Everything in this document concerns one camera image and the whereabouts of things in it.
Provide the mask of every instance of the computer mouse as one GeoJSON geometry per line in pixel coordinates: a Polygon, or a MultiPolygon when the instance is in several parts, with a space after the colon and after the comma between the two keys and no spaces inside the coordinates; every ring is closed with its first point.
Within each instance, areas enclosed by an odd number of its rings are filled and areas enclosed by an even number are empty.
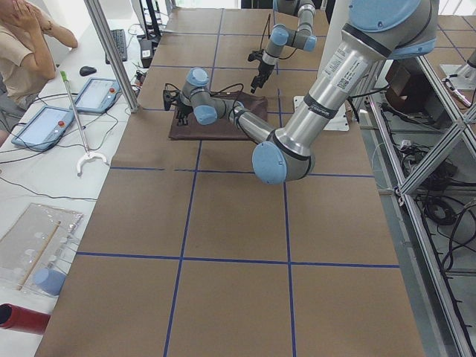
{"type": "Polygon", "coordinates": [[[88,76],[90,74],[96,73],[97,69],[94,67],[89,67],[88,65],[85,65],[84,67],[81,67],[80,69],[80,75],[81,77],[88,76]]]}

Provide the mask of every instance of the brown cloth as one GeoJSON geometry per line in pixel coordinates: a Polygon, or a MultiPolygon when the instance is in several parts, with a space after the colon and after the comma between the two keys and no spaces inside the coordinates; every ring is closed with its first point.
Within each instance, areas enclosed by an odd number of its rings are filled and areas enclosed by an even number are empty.
{"type": "MultiPolygon", "coordinates": [[[[238,92],[217,94],[215,98],[235,99],[238,92]]],[[[268,120],[268,100],[266,97],[241,93],[237,99],[253,114],[268,120]]],[[[177,108],[170,127],[169,138],[173,140],[249,140],[248,136],[236,128],[227,119],[222,118],[211,125],[201,125],[196,121],[193,113],[188,115],[188,125],[178,125],[177,108]]]]}

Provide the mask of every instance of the red cylinder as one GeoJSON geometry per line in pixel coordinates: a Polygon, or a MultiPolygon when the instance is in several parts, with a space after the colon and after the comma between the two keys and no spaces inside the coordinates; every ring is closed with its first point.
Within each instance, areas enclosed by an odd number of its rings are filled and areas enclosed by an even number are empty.
{"type": "Polygon", "coordinates": [[[0,328],[42,335],[50,315],[4,303],[0,305],[0,328]]]}

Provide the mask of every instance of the tablet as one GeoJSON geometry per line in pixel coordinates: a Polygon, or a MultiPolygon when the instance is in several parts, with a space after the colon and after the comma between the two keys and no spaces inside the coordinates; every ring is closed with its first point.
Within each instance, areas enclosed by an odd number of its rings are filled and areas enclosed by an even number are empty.
{"type": "Polygon", "coordinates": [[[35,151],[50,149],[65,133],[74,120],[70,109],[43,106],[12,139],[12,144],[35,151]]]}
{"type": "Polygon", "coordinates": [[[89,78],[78,93],[74,105],[79,113],[103,114],[115,103],[119,92],[117,80],[89,78]]]}

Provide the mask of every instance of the black keyboard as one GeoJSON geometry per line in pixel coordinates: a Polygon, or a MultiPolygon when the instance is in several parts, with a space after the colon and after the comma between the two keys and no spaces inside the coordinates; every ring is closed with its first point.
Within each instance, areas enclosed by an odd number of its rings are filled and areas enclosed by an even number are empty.
{"type": "MultiPolygon", "coordinates": [[[[116,42],[116,48],[119,51],[122,62],[127,61],[126,31],[124,31],[123,28],[118,28],[116,30],[111,30],[111,35],[114,41],[116,42]]],[[[110,61],[106,55],[106,64],[109,63],[110,61]]]]}

